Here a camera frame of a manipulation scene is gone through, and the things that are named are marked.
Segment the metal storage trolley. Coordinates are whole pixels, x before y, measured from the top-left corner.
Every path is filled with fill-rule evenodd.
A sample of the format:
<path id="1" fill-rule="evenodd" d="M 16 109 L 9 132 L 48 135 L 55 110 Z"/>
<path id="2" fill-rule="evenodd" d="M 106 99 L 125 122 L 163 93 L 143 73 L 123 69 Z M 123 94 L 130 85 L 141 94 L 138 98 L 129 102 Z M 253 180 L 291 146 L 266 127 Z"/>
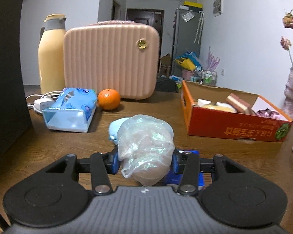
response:
<path id="1" fill-rule="evenodd" d="M 216 86 L 217 72 L 210 70 L 196 71 L 193 76 L 193 82 L 201 85 Z"/>

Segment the orange fruit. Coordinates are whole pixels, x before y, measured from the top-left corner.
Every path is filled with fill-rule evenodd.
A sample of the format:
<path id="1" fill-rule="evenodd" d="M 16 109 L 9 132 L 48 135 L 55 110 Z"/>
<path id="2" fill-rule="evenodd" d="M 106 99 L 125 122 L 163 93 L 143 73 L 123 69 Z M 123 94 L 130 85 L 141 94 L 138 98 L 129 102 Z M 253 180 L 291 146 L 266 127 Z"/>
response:
<path id="1" fill-rule="evenodd" d="M 98 95 L 98 104 L 103 110 L 114 110 L 121 102 L 121 96 L 114 89 L 104 89 Z"/>

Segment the pink ribbed suitcase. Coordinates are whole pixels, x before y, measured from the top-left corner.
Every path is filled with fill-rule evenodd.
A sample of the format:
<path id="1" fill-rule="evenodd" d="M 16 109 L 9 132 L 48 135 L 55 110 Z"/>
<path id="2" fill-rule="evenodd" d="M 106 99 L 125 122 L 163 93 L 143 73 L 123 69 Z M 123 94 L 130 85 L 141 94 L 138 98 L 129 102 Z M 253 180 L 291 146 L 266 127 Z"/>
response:
<path id="1" fill-rule="evenodd" d="M 159 47 L 158 31 L 146 24 L 105 21 L 71 28 L 64 36 L 65 86 L 147 99 L 155 91 Z"/>

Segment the pink striped sponge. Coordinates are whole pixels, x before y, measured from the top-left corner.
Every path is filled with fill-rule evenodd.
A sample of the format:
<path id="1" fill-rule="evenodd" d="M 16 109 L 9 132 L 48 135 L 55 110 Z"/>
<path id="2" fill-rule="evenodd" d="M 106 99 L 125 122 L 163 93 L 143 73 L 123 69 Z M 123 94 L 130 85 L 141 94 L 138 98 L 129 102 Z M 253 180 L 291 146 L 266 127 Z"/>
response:
<path id="1" fill-rule="evenodd" d="M 233 108 L 235 108 L 239 113 L 244 113 L 248 115 L 255 114 L 251 109 L 251 105 L 243 99 L 236 96 L 235 94 L 228 95 L 226 101 L 228 104 L 233 106 Z"/>

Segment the clear plastic bag bundle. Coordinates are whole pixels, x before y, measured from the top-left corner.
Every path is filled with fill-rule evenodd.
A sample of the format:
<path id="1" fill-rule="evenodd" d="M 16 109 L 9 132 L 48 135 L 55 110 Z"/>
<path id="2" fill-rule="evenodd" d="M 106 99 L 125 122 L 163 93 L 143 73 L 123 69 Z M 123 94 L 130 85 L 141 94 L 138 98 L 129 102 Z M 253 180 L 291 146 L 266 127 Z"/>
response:
<path id="1" fill-rule="evenodd" d="M 153 186 L 170 170 L 175 150 L 172 127 L 161 119 L 135 115 L 126 119 L 117 131 L 121 173 L 143 186 Z"/>

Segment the blue handkerchief tissue pack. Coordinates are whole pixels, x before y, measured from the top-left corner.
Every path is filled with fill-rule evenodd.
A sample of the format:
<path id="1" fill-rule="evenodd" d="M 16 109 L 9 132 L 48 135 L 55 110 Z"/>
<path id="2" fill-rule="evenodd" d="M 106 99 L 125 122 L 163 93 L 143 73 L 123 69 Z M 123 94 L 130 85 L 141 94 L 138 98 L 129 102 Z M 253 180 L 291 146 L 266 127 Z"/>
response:
<path id="1" fill-rule="evenodd" d="M 202 190 L 204 188 L 204 178 L 200 171 L 194 171 L 195 164 L 199 164 L 199 152 L 195 150 L 179 150 L 182 153 L 183 159 L 183 173 L 174 174 L 171 170 L 163 178 L 162 183 L 164 185 L 172 186 L 175 191 L 179 191 L 183 185 L 190 182 L 190 185 L 197 184 L 197 189 Z"/>

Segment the grey refrigerator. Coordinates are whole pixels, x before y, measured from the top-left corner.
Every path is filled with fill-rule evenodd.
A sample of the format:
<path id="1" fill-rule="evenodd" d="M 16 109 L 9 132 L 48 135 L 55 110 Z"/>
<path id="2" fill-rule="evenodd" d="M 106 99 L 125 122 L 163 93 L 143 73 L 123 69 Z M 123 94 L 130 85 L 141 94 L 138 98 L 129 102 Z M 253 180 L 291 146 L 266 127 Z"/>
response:
<path id="1" fill-rule="evenodd" d="M 177 77 L 182 76 L 181 67 L 174 61 L 186 52 L 195 52 L 199 56 L 201 41 L 198 40 L 199 20 L 202 17 L 202 8 L 189 6 L 178 7 L 175 10 L 173 22 L 173 43 L 171 74 Z"/>

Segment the white power adapter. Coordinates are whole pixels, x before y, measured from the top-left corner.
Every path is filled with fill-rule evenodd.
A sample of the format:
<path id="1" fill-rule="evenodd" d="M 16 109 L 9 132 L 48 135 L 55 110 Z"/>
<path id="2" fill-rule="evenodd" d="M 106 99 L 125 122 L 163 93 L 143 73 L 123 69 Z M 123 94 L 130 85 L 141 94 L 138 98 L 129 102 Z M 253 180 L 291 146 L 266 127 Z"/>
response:
<path id="1" fill-rule="evenodd" d="M 55 101 L 50 98 L 40 98 L 34 101 L 33 109 L 37 113 L 42 113 L 43 110 L 50 108 Z"/>

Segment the pink satin cloth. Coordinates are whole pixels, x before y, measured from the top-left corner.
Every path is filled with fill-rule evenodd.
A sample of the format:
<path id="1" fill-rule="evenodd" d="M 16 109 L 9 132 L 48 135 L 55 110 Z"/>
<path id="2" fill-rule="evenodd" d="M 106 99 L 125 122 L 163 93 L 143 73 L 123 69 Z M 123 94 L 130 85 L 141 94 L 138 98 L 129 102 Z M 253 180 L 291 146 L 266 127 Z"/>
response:
<path id="1" fill-rule="evenodd" d="M 282 119 L 282 116 L 280 115 L 280 113 L 278 113 L 274 110 L 270 110 L 268 108 L 266 108 L 265 110 L 258 110 L 256 112 L 256 116 L 264 117 L 264 118 L 272 118 L 272 119 L 277 119 L 277 120 Z"/>

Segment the white yellow plush toy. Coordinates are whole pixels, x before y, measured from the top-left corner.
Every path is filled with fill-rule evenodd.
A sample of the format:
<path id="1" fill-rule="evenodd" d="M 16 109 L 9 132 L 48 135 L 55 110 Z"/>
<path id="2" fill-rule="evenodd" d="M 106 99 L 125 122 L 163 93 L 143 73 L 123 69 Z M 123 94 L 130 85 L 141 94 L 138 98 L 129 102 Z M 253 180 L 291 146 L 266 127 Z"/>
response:
<path id="1" fill-rule="evenodd" d="M 221 103 L 221 102 L 217 102 L 216 104 L 205 104 L 205 105 L 202 105 L 202 108 L 219 110 L 222 112 L 229 112 L 229 113 L 237 112 L 237 110 L 230 104 Z"/>

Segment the yellow box on refrigerator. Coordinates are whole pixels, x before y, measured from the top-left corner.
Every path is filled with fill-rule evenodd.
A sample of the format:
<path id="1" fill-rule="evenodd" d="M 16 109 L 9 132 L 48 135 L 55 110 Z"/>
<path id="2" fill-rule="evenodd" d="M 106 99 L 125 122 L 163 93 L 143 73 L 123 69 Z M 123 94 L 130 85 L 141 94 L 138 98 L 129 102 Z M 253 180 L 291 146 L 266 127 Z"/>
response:
<path id="1" fill-rule="evenodd" d="M 188 7 L 196 7 L 196 8 L 203 8 L 203 5 L 200 3 L 195 3 L 195 2 L 190 2 L 190 1 L 184 1 L 183 3 L 184 6 L 188 6 Z"/>

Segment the light blue plush toy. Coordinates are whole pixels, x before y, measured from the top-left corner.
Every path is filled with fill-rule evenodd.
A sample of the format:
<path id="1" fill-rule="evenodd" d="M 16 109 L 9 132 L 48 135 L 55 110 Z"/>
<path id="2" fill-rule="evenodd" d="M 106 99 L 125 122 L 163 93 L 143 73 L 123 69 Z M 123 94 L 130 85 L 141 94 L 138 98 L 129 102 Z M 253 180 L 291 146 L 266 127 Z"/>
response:
<path id="1" fill-rule="evenodd" d="M 118 144 L 118 139 L 117 139 L 118 130 L 120 126 L 122 126 L 122 124 L 128 119 L 129 117 L 120 118 L 110 123 L 108 128 L 109 140 L 113 142 L 115 145 Z"/>

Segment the orange cardboard box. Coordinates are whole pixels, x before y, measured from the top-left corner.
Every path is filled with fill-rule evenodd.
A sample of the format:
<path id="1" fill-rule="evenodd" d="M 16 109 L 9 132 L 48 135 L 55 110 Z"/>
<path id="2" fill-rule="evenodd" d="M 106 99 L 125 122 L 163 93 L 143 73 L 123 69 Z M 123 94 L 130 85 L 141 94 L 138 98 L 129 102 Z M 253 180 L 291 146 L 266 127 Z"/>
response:
<path id="1" fill-rule="evenodd" d="M 229 113 L 206 109 L 199 106 L 199 100 L 212 104 L 227 103 L 227 96 L 235 94 L 251 105 L 254 115 Z M 293 120 L 282 110 L 261 95 L 228 88 L 200 85 L 183 81 L 181 87 L 181 106 L 188 135 L 225 138 L 253 139 L 263 142 L 283 142 L 289 133 Z M 256 116 L 258 110 L 274 110 L 282 116 L 281 120 Z"/>

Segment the black monitor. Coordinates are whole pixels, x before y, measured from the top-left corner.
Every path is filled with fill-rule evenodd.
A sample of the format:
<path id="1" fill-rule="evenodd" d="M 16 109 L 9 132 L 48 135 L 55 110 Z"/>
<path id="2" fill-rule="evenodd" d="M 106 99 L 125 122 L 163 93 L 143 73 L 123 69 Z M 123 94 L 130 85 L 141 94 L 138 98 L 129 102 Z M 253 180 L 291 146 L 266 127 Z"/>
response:
<path id="1" fill-rule="evenodd" d="M 22 0 L 0 0 L 0 158 L 32 126 L 21 75 Z"/>

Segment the yellow thermos jug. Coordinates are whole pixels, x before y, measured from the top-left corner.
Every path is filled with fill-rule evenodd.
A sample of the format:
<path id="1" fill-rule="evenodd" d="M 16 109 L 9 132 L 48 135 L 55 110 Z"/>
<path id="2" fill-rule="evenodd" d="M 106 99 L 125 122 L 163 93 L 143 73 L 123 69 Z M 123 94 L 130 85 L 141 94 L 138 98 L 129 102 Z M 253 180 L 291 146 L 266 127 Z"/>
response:
<path id="1" fill-rule="evenodd" d="M 63 45 L 66 16 L 51 14 L 44 20 L 38 46 L 38 68 L 41 93 L 63 90 Z"/>

